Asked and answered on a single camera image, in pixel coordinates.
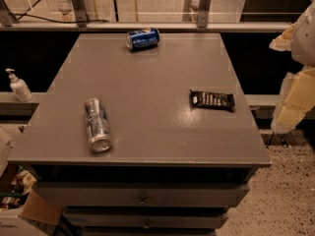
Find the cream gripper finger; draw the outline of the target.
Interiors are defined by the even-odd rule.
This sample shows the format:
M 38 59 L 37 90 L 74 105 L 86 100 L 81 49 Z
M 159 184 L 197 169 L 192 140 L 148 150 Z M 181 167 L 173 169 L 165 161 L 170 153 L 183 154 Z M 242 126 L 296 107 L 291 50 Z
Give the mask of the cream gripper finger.
M 315 68 L 304 66 L 297 74 L 287 73 L 273 114 L 272 130 L 276 134 L 287 134 L 314 107 Z
M 290 51 L 294 28 L 295 25 L 291 25 L 289 28 L 287 28 L 282 34 L 271 41 L 269 47 L 277 51 Z

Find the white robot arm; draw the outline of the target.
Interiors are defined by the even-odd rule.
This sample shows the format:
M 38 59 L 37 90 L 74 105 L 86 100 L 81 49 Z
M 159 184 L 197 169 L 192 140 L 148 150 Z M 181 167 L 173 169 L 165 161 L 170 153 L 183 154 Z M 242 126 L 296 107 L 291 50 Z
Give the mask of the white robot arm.
M 285 75 L 273 114 L 272 130 L 287 134 L 315 107 L 315 1 L 269 47 L 290 51 L 292 59 L 303 65 L 297 74 Z

